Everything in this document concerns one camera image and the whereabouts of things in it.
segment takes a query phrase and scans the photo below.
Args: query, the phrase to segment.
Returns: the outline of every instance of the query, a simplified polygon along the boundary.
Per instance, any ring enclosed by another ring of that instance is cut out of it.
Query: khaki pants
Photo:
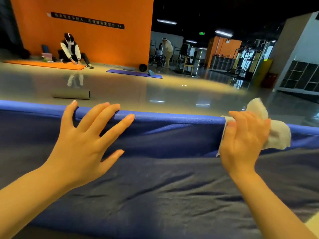
[[[166,52],[166,59],[165,59],[165,67],[169,68],[169,61],[173,55],[173,52]]]

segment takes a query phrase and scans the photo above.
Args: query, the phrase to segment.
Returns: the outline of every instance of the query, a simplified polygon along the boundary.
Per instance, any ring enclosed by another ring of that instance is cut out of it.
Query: blue mat
[[[0,100],[0,188],[41,166],[65,106]],[[79,107],[77,125],[90,110]],[[106,238],[261,238],[240,192],[216,158],[225,118],[119,111],[133,124],[105,153],[124,155],[99,179],[74,189],[31,224]],[[289,125],[292,146],[267,149],[256,170],[302,221],[319,210],[319,128]]]
[[[130,76],[145,76],[145,77],[152,77],[152,78],[159,78],[159,79],[163,78],[161,75],[150,76],[148,73],[128,71],[128,70],[119,70],[119,69],[109,69],[107,72],[130,75]]]

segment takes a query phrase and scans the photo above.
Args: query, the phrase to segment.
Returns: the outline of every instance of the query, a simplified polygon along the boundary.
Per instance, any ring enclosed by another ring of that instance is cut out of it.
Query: white towel
[[[259,98],[251,100],[248,105],[246,111],[251,111],[260,116],[262,119],[268,118],[268,112],[263,103]],[[234,121],[233,117],[225,117],[226,123],[223,131],[223,136],[225,133],[225,128],[229,121]],[[263,149],[267,148],[277,148],[277,149],[285,149],[290,147],[291,142],[291,132],[287,124],[282,121],[271,120],[271,129],[268,137],[268,141],[265,143]]]

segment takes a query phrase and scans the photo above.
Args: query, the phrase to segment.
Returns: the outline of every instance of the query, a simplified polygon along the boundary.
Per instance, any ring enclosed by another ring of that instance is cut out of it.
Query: black sign
[[[116,24],[116,23],[105,22],[105,21],[86,18],[86,17],[78,17],[78,16],[73,16],[68,14],[57,13],[57,12],[51,12],[51,17],[66,19],[70,21],[77,21],[77,22],[82,22],[86,24],[95,24],[95,25],[109,27],[109,28],[124,29],[124,24]]]

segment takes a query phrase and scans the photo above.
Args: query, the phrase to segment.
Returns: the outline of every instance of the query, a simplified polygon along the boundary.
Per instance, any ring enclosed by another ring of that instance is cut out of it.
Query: ceiling light
[[[160,19],[158,19],[157,21],[160,22],[160,23],[166,23],[166,24],[173,24],[173,25],[176,25],[176,24],[177,24],[176,22],[167,21],[167,20],[160,20]]]
[[[230,33],[222,32],[222,31],[218,31],[218,30],[216,30],[215,33],[221,34],[221,35],[225,35],[225,36],[227,36],[227,37],[232,37],[232,36],[233,36],[233,35],[230,34]]]
[[[197,42],[193,41],[193,40],[186,40],[186,42],[189,42],[189,43],[192,43],[192,44],[197,44]]]

